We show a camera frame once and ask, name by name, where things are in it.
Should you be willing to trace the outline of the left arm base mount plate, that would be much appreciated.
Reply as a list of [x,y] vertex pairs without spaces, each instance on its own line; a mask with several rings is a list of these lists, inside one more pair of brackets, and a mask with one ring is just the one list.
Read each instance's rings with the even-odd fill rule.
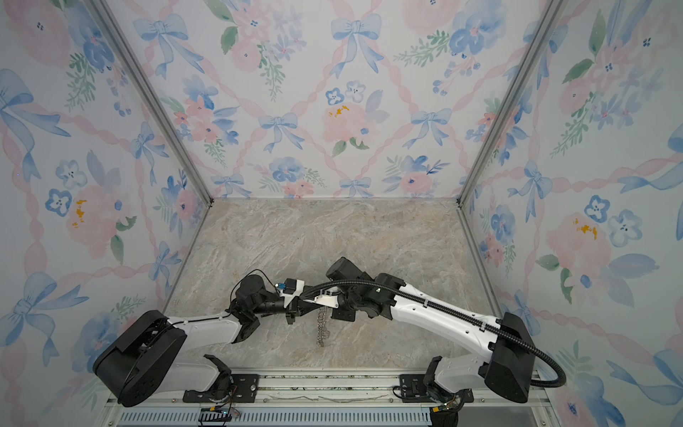
[[232,370],[215,355],[205,354],[209,367],[217,372],[209,386],[199,390],[188,389],[184,392],[184,403],[254,403],[261,377],[256,374],[234,374]]

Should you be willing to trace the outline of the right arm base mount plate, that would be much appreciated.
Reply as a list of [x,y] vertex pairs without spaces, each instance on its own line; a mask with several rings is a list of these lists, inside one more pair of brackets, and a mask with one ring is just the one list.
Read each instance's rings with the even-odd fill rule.
[[474,396],[471,389],[448,391],[437,384],[436,369],[442,359],[441,356],[434,357],[423,375],[400,375],[399,385],[392,388],[394,395],[403,403],[472,403]]

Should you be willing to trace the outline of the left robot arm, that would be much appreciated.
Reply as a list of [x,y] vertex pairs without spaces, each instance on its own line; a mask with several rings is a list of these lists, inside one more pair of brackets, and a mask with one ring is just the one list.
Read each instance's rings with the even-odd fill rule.
[[300,299],[302,281],[274,284],[251,273],[238,282],[229,308],[193,318],[147,311],[92,365],[92,371],[124,407],[134,407],[156,393],[184,391],[186,400],[224,403],[236,389],[229,366],[206,354],[201,361],[180,354],[217,343],[241,343],[266,315],[283,314],[287,322],[318,306]]

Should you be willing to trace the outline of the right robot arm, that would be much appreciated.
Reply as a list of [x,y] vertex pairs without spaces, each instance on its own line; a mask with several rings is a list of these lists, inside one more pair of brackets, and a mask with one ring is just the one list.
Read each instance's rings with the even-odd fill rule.
[[423,383],[432,400],[447,402],[460,391],[486,387],[505,400],[528,402],[535,356],[521,320],[466,311],[396,276],[371,277],[344,257],[328,269],[327,278],[325,284],[306,286],[300,299],[421,327],[466,350],[464,356],[431,360]]

